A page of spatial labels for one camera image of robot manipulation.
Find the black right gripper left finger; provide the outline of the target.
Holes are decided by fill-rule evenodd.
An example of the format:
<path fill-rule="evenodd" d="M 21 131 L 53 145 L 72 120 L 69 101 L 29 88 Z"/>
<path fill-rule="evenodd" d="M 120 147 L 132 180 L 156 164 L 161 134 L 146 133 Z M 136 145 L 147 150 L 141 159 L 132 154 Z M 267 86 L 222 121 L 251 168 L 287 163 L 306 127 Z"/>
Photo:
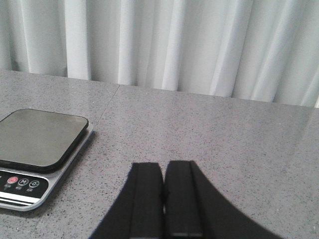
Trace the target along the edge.
<path fill-rule="evenodd" d="M 163 179 L 157 163 L 133 163 L 117 199 L 92 239 L 162 239 Z"/>

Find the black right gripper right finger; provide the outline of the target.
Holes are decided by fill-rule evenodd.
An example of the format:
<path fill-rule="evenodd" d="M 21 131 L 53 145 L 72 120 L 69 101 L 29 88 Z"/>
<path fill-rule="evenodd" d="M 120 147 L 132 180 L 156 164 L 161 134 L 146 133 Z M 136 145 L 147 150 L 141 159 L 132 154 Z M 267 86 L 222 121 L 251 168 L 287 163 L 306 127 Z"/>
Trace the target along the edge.
<path fill-rule="evenodd" d="M 194 161 L 171 161 L 165 174 L 166 239 L 277 239 L 232 205 Z"/>

